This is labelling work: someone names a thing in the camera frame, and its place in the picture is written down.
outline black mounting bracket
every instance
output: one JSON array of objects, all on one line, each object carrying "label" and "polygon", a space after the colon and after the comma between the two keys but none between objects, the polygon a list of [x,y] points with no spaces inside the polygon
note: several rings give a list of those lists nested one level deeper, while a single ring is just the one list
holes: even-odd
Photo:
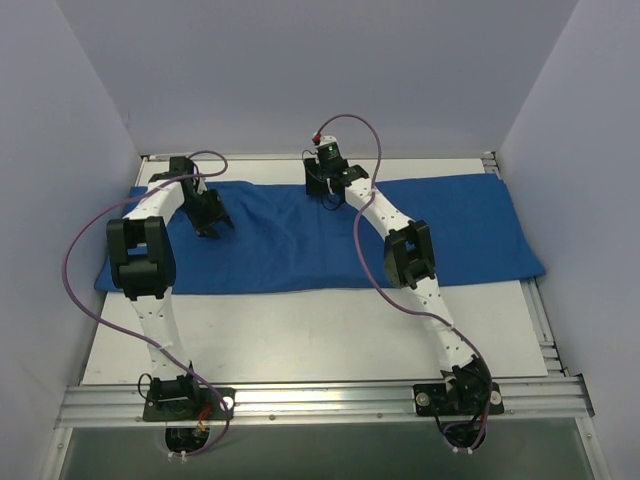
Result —
[{"label": "black mounting bracket", "polygon": [[435,278],[431,232],[424,220],[409,220],[406,227],[389,230],[384,239],[384,272],[397,288],[409,286],[415,290],[419,280]]},{"label": "black mounting bracket", "polygon": [[[500,386],[493,383],[491,386],[492,398],[489,415],[502,415],[504,413],[504,403],[500,393]],[[445,383],[425,383],[413,386],[413,399],[416,407],[416,415],[419,417],[446,417],[465,415],[471,416],[476,412],[471,406],[462,406],[452,401],[447,393]]]},{"label": "black mounting bracket", "polygon": [[304,158],[306,194],[320,197],[331,192],[338,195],[340,203],[345,201],[345,188],[359,178],[369,178],[367,171],[360,165],[349,166],[349,162],[340,157],[333,159],[327,166],[317,163],[314,157]]},{"label": "black mounting bracket", "polygon": [[[169,171],[156,173],[151,177],[150,181],[169,180],[181,175],[192,175],[193,173],[195,173],[193,160],[187,157],[170,157]],[[213,226],[219,221],[223,221],[230,228],[234,228],[233,222],[217,190],[210,188],[198,193],[198,183],[199,179],[197,178],[180,181],[184,195],[184,203],[181,208],[189,217],[189,221],[199,237],[220,238]]]},{"label": "black mounting bracket", "polygon": [[[220,395],[230,400],[227,408],[233,418],[235,390],[216,387]],[[180,375],[175,380],[154,378],[149,385],[142,420],[145,422],[175,422],[199,420],[205,407],[210,405],[209,415],[203,420],[226,420],[227,414],[213,393],[199,385],[190,375]]]}]

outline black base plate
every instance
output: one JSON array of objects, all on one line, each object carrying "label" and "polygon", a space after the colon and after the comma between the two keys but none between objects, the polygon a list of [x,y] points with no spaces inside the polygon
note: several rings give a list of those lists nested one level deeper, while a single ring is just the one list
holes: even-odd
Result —
[{"label": "black base plate", "polygon": [[[497,383],[492,384],[492,391],[500,393],[500,386]],[[429,405],[422,407],[415,403],[415,398],[419,393],[429,395]],[[418,384],[413,386],[413,398],[416,407],[416,414],[419,417],[439,417],[456,416],[456,415],[473,415],[475,412],[461,412],[456,409],[447,399],[447,389],[444,383]],[[489,415],[501,415],[504,413],[504,403],[489,407]]]},{"label": "black base plate", "polygon": [[[216,387],[223,397],[231,397],[235,404],[236,391],[233,388]],[[211,413],[205,420],[226,420],[227,414],[220,406],[217,398],[207,387],[200,387],[202,404],[194,406],[188,399],[171,400],[166,402],[146,402],[142,420],[145,422],[178,422],[182,420],[197,421],[206,402],[210,402]],[[233,407],[229,409],[229,414],[233,418]]]}]

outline white enclosure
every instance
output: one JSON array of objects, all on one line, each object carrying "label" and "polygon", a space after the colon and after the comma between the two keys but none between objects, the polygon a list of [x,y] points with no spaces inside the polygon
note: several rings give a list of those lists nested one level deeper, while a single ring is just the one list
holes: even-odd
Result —
[{"label": "white enclosure", "polygon": [[59,3],[141,153],[297,153],[357,111],[387,156],[443,158],[500,146],[575,0]]}]

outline glass panel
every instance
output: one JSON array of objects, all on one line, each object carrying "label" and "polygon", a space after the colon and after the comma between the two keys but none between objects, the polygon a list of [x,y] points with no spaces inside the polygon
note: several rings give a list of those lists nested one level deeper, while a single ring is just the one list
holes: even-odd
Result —
[{"label": "glass panel", "polygon": [[454,455],[432,423],[236,426],[185,464],[160,452],[163,430],[76,429],[62,478],[592,478],[572,419],[489,427],[477,452]]}]

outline white wall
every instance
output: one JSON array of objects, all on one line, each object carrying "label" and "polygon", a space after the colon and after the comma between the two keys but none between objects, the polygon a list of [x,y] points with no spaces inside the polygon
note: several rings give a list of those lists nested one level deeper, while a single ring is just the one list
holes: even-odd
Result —
[{"label": "white wall", "polygon": [[[502,144],[576,0],[58,2],[142,153],[297,153],[353,111],[387,156],[477,156]],[[370,155],[345,124],[343,151]]]},{"label": "white wall", "polygon": [[501,150],[615,478],[640,471],[640,3],[580,0]]},{"label": "white wall", "polygon": [[[93,332],[62,288],[62,254],[137,161],[53,0],[0,1],[0,72],[0,476],[32,479]],[[104,231],[87,237],[72,278],[97,307]]]}]

